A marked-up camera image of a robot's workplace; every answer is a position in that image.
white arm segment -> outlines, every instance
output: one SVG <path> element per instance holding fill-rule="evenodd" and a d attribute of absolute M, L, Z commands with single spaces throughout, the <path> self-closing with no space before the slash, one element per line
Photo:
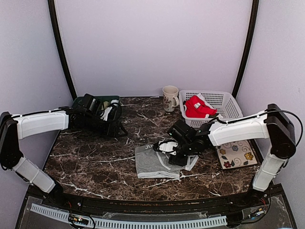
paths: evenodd
<path fill-rule="evenodd" d="M 247 139 L 269 138 L 268 129 L 264 123 L 267 115 L 265 114 L 263 116 L 258 116 L 263 112 L 264 111 L 261 111 L 255 114 L 257 116 L 256 118 L 251 118 L 237 123 L 213 123 L 210 127 L 210 134 L 208 135 L 213 146 L 220 146 L 228 142 L 242 141 Z"/>
<path fill-rule="evenodd" d="M 282 165 L 287 161 L 287 159 L 280 159 L 277 156 L 272 155 L 270 149 L 260 169 L 256 173 L 252 184 L 253 189 L 262 192 L 268 188 L 270 182 L 275 178 Z"/>
<path fill-rule="evenodd" d="M 54 180 L 25 156 L 23 156 L 19 163 L 13 167 L 13 170 L 26 178 L 31 184 L 33 183 L 39 187 L 43 192 L 50 193 L 55 187 Z"/>
<path fill-rule="evenodd" d="M 18 121 L 17 130 L 19 140 L 52 130 L 64 130 L 69 125 L 69 116 L 65 111 L 49 111 L 49 113 L 21 116 L 14 118 L 14 120 Z"/>

mug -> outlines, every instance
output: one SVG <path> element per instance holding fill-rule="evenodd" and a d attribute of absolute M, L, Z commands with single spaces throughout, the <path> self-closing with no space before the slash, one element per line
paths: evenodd
<path fill-rule="evenodd" d="M 163 107 L 165 111 L 172 112 L 179 105 L 178 88 L 166 86 L 163 88 Z"/>

red cloth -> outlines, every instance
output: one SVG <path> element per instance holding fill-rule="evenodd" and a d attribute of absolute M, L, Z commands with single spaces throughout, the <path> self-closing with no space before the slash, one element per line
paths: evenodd
<path fill-rule="evenodd" d="M 185 115 L 189 118 L 207 118 L 208 115 L 214 115 L 217 109 L 212 109 L 207 106 L 202 99 L 194 95 L 185 103 Z"/>

laundry basket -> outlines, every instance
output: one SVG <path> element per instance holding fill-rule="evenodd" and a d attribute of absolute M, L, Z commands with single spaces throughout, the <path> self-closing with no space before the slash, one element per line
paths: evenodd
<path fill-rule="evenodd" d="M 185 115 L 183 102 L 189 100 L 193 95 L 197 95 L 198 93 L 201 93 L 205 100 L 212 107 L 217 109 L 217 113 L 224 117 L 222 120 L 226 121 L 243 117 L 242 111 L 236 100 L 228 92 L 181 90 L 179 92 L 180 110 L 183 118 L 185 118 L 185 123 L 189 126 L 199 128 L 203 123 L 207 123 L 211 120 L 211 118 L 189 118 Z"/>

yellow flower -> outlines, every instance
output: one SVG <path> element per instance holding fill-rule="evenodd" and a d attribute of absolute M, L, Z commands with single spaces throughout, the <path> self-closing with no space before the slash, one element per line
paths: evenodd
<path fill-rule="evenodd" d="M 252 159 L 253 159 L 253 155 L 251 154 L 251 152 L 249 152 L 249 153 L 246 153 L 245 155 L 245 158 L 247 159 L 247 160 L 250 160 L 250 161 L 252 161 Z"/>
<path fill-rule="evenodd" d="M 219 150 L 219 153 L 221 153 L 222 155 L 224 155 L 224 154 L 225 154 L 225 150 L 224 150 L 224 149 L 220 149 L 220 150 Z"/>

